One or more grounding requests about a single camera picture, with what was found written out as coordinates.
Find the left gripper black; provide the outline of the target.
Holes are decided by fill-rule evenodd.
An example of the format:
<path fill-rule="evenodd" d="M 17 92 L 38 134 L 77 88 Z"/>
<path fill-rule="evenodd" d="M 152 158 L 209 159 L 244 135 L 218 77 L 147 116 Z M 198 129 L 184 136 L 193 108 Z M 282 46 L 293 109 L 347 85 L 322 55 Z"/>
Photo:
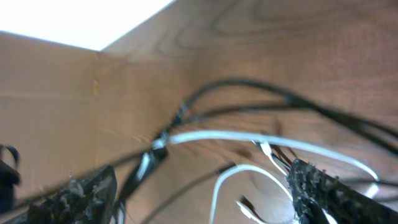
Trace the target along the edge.
<path fill-rule="evenodd" d="M 9 212 L 14 206 L 15 186 L 21 182 L 21 175 L 18 172 L 20 154 L 18 150 L 10 145 L 1 145 L 1 154 L 3 151 L 9 151 L 13 160 L 14 166 L 11 167 L 1 159 L 1 215 Z"/>

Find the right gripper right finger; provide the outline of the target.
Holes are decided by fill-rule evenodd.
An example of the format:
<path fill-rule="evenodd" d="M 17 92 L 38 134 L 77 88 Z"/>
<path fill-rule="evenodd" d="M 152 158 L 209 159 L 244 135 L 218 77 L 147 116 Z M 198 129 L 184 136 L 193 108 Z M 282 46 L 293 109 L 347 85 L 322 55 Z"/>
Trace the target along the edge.
<path fill-rule="evenodd" d="M 348 179 L 341 182 L 315 166 L 296 159 L 287 176 L 293 207 L 300 223 L 326 223 L 324 212 L 337 223 L 397 224 L 397 212 L 351 187 L 353 184 L 390 185 L 386 180 Z"/>

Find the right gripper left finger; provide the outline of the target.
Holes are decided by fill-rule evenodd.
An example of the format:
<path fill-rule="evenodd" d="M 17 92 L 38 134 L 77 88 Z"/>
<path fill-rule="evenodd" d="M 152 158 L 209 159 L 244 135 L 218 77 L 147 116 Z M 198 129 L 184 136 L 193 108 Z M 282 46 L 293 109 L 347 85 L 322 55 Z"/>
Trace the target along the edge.
<path fill-rule="evenodd" d="M 18 216 L 22 224 L 116 223 L 113 203 L 117 180 L 112 166 L 104 166 L 84 178 L 69 182 L 29 204 Z"/>

